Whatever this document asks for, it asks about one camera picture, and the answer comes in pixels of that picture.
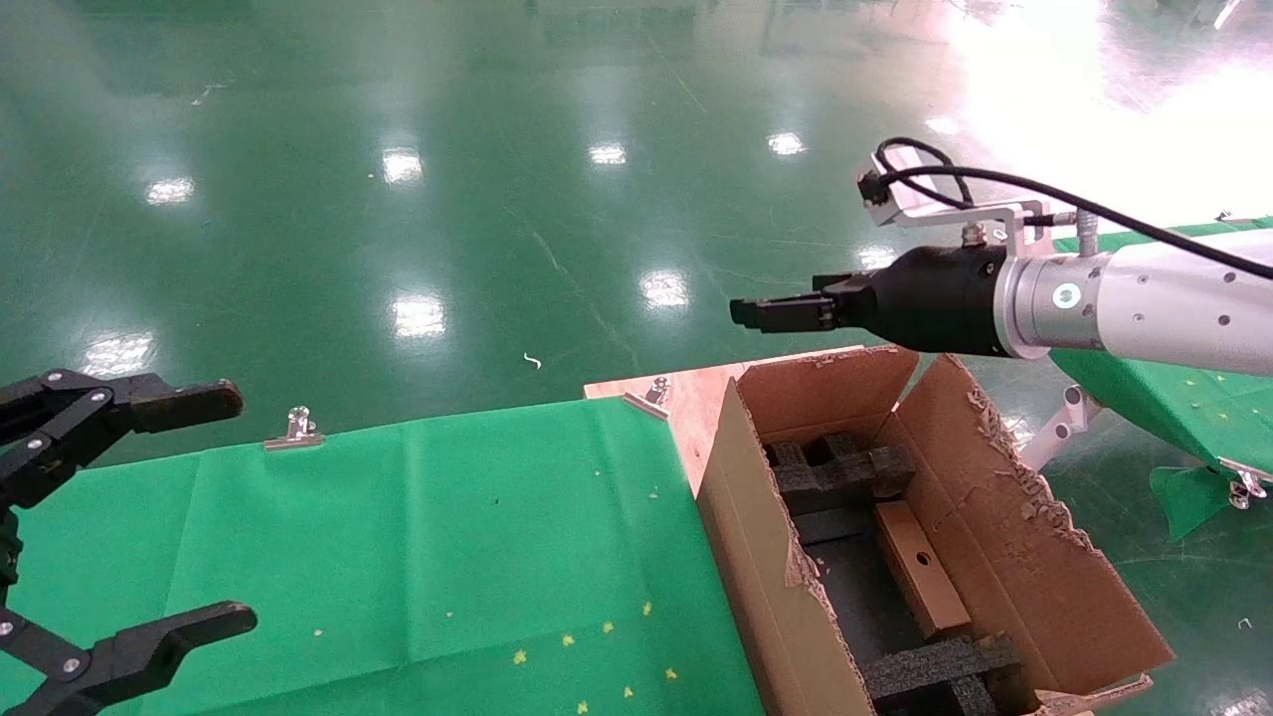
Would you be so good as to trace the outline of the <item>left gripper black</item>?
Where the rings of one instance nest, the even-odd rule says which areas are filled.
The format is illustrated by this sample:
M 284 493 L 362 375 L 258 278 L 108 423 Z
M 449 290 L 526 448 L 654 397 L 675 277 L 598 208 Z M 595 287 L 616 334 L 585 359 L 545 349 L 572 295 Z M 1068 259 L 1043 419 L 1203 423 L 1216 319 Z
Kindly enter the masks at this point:
M 99 378 L 53 369 L 1 390 L 1 503 L 31 510 L 127 434 L 163 434 L 239 417 L 229 380 L 172 386 L 155 373 Z M 19 519 L 1 512 L 1 589 L 18 582 Z M 17 612 L 1 612 L 4 654 L 45 675 L 6 715 L 98 715 L 171 684 L 193 651 L 250 633 L 255 609 L 216 603 L 118 629 L 78 647 Z

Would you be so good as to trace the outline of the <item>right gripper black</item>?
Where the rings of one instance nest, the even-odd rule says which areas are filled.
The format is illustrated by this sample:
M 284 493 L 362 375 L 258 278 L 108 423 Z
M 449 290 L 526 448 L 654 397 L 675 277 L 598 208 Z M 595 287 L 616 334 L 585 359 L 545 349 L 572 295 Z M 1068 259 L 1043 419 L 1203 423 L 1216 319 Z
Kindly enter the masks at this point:
M 911 248 L 887 268 L 819 273 L 797 296 L 736 299 L 731 320 L 759 333 L 858 327 L 914 352 L 1004 357 L 995 326 L 1004 259 L 990 245 Z

